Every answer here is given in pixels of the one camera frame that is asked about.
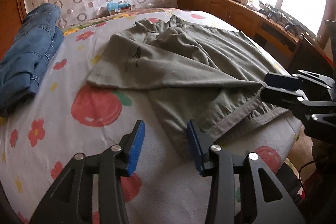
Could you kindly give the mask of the floral pink blanket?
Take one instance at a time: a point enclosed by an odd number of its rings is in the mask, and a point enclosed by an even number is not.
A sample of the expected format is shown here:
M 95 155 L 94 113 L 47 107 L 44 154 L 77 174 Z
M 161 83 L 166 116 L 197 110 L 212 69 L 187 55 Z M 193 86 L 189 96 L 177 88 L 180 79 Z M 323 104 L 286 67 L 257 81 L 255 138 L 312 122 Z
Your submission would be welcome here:
M 171 8 L 171 7 L 164 7 L 164 8 L 152 8 L 152 9 L 139 9 L 139 10 L 131 10 L 131 11 L 125 11 L 125 12 L 119 12 L 114 15 L 105 16 L 102 18 L 92 19 L 87 22 L 81 23 L 81 24 L 75 24 L 72 25 L 64 30 L 62 30 L 63 34 L 65 36 L 70 35 L 74 32 L 78 32 L 84 28 L 90 27 L 95 24 L 104 23 L 110 20 L 120 19 L 120 18 L 131 18 L 134 16 L 142 15 L 142 14 L 152 14 L 156 12 L 172 12 L 180 11 L 180 9 L 177 8 Z

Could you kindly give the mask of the long wooden sideboard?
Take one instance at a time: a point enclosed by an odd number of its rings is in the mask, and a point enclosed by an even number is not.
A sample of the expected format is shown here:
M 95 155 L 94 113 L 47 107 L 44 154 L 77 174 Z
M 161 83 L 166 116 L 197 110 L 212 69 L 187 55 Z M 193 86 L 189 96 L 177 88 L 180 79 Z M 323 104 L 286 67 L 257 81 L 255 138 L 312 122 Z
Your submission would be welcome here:
M 181 10 L 204 11 L 224 20 L 264 48 L 289 73 L 310 71 L 333 77 L 334 65 L 307 38 L 298 38 L 273 20 L 232 0 L 177 0 Z

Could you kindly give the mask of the white strawberry print bedsheet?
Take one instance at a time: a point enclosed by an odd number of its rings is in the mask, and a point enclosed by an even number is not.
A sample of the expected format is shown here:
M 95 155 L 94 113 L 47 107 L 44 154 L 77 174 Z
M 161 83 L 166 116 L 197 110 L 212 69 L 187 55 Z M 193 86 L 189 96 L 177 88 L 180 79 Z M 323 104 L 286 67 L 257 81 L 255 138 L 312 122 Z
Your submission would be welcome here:
M 180 10 L 110 20 L 64 35 L 36 96 L 1 117 L 1 184 L 10 208 L 22 222 L 30 223 L 47 189 L 75 154 L 92 156 L 104 152 L 120 143 L 138 120 L 145 124 L 138 166 L 130 177 L 121 180 L 130 222 L 205 222 L 211 180 L 198 175 L 190 154 L 182 157 L 176 151 L 147 93 L 87 83 L 112 35 L 140 20 L 167 22 L 172 16 L 239 31 L 209 13 Z M 269 53 L 252 43 L 276 67 L 275 73 L 286 73 Z M 277 172 L 301 126 L 285 110 L 268 124 L 237 139 L 213 141 L 238 155 L 255 152 Z

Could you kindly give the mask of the folded blue jeans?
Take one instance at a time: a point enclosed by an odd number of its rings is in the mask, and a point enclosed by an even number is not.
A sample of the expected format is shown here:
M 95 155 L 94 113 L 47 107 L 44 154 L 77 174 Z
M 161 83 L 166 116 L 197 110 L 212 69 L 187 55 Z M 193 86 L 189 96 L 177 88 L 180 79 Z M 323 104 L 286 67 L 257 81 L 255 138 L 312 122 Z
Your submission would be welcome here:
M 29 12 L 1 60 L 1 117 L 34 98 L 64 35 L 60 7 L 44 3 Z

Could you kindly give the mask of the grey-green pants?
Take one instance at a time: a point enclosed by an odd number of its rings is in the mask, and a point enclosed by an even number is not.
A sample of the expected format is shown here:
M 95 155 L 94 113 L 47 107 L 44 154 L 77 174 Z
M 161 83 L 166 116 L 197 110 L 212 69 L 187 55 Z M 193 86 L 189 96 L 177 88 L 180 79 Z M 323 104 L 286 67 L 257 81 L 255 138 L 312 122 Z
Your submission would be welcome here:
M 284 114 L 260 97 L 265 75 L 275 72 L 242 32 L 172 16 L 112 35 L 87 83 L 146 92 L 172 145 L 188 157 L 190 120 L 213 140 L 231 141 Z

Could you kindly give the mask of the wooden louvered wardrobe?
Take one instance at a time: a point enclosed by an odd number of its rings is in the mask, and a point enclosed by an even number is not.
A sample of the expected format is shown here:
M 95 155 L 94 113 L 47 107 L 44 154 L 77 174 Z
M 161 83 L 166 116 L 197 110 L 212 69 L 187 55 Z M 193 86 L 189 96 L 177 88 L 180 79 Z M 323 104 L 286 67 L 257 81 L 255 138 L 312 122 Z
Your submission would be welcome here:
M 3 59 L 5 53 L 11 47 L 13 39 L 18 33 L 26 14 L 24 0 L 1 0 L 1 59 Z

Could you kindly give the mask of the blue tissue box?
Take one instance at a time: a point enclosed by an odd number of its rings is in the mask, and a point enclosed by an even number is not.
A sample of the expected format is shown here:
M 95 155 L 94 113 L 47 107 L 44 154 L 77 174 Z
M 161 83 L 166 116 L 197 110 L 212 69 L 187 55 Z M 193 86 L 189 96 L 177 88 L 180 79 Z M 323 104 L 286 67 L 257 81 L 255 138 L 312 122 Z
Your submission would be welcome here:
M 130 11 L 131 5 L 128 2 L 123 2 L 123 1 L 120 1 L 118 3 L 108 2 L 106 5 L 106 9 L 109 15 L 114 15 L 120 12 Z

